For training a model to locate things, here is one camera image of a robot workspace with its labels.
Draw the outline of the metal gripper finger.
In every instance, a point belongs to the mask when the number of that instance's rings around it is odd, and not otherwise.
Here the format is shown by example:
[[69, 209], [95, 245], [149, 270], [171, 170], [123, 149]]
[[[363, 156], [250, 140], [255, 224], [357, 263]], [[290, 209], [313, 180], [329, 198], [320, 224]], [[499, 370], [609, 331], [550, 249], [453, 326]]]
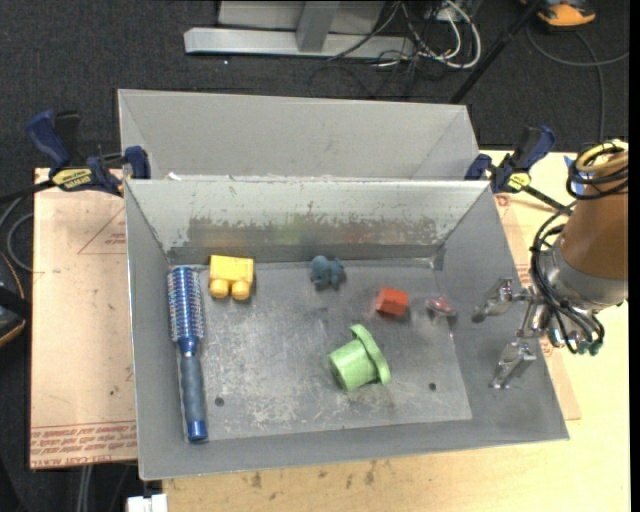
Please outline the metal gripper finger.
[[498, 278], [484, 294], [482, 301], [474, 307], [471, 320], [474, 323], [480, 323], [487, 317], [502, 315], [516, 302], [523, 301], [525, 298], [526, 291], [514, 290], [511, 277]]
[[537, 352], [529, 339], [516, 339], [506, 344], [494, 369], [489, 387], [507, 389], [511, 381], [521, 377], [537, 361]]

